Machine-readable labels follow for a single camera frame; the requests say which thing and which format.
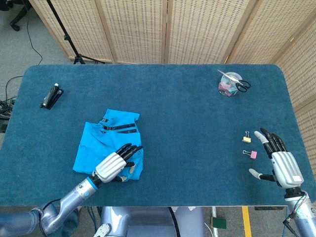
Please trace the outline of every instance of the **yellow binder clip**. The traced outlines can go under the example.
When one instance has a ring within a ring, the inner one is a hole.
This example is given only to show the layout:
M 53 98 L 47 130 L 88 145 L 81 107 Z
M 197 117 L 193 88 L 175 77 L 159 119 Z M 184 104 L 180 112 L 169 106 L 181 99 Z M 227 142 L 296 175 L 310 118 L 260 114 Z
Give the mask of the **yellow binder clip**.
M 246 136 L 244 136 L 244 137 L 242 138 L 242 141 L 243 141 L 243 142 L 250 143 L 250 142 L 251 142 L 251 138 L 249 137 L 249 131 L 245 131 L 245 133 L 246 133 Z

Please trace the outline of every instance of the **floor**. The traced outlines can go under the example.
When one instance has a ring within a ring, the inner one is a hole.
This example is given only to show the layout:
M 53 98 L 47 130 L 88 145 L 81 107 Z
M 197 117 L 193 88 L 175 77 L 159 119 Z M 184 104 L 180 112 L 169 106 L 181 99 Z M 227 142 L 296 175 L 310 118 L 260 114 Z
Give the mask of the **floor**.
M 20 11 L 21 6 L 15 5 L 13 9 L 7 12 L 0 11 L 0 99 L 5 98 L 6 82 L 15 76 L 23 75 L 25 70 L 37 65 L 40 57 L 32 50 L 28 39 L 26 26 L 27 17 L 23 18 L 18 25 L 21 27 L 19 32 L 15 32 L 9 26 L 9 22 Z M 63 51 L 60 49 L 56 41 L 49 34 L 48 30 L 39 19 L 33 9 L 30 10 L 29 16 L 29 32 L 34 48 L 43 56 L 41 64 L 70 64 Z M 21 79 L 13 80 L 7 88 L 8 98 L 17 95 Z M 0 144 L 2 144 L 4 135 L 0 134 Z M 0 207 L 0 213 L 15 213 L 28 211 L 32 207 Z M 244 237 L 244 224 L 242 218 L 241 207 L 218 207 L 217 216 L 227 220 L 227 229 L 218 230 L 220 237 Z M 283 232 L 282 221 L 285 219 L 284 210 L 273 211 L 257 211 L 254 207 L 249 207 L 249 216 L 251 224 L 251 232 L 254 237 L 281 237 Z M 204 218 L 209 223 L 210 208 L 204 208 Z M 93 236 L 93 224 L 87 214 L 86 208 L 80 211 L 80 224 L 73 235 L 74 237 Z M 29 236 L 42 236 L 37 229 Z M 206 236 L 210 237 L 210 233 L 206 229 Z M 289 237 L 289 231 L 285 232 L 285 236 Z

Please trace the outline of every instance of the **black stapler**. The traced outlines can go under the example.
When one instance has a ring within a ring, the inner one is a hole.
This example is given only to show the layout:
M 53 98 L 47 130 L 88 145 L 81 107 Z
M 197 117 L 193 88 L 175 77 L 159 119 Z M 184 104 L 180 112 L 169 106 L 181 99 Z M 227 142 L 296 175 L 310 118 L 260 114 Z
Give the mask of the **black stapler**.
M 59 88 L 59 85 L 55 83 L 55 85 L 50 89 L 46 97 L 44 98 L 43 103 L 41 103 L 41 108 L 47 108 L 48 110 L 53 107 L 59 97 L 64 93 L 64 90 Z

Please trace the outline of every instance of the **table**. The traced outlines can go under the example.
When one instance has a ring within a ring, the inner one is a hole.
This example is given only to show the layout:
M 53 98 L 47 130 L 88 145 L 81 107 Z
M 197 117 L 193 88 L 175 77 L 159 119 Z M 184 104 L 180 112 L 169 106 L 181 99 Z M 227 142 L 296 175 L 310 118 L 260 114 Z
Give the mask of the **table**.
M 252 87 L 234 97 L 217 90 L 237 72 Z M 59 83 L 64 94 L 40 109 Z M 84 123 L 107 108 L 140 113 L 144 146 L 139 181 L 108 183 L 84 205 L 284 205 L 275 183 L 255 179 L 272 165 L 253 132 L 281 136 L 315 198 L 312 170 L 283 73 L 275 65 L 46 65 L 29 68 L 0 151 L 0 205 L 40 205 L 61 198 L 86 175 L 72 170 Z M 250 131 L 251 143 L 242 142 Z M 242 150 L 258 152 L 251 160 Z

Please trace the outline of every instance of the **scissors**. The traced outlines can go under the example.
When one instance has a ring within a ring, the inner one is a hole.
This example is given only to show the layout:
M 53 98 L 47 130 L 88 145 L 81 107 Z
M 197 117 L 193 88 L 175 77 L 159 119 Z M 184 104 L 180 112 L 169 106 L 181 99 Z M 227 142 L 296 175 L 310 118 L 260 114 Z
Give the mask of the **scissors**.
M 240 92 L 246 92 L 251 87 L 250 83 L 247 82 L 246 80 L 238 80 L 230 75 L 227 75 L 226 73 L 224 73 L 218 69 L 217 69 L 217 71 L 219 71 L 221 74 L 226 76 L 228 79 L 236 82 L 236 87 Z

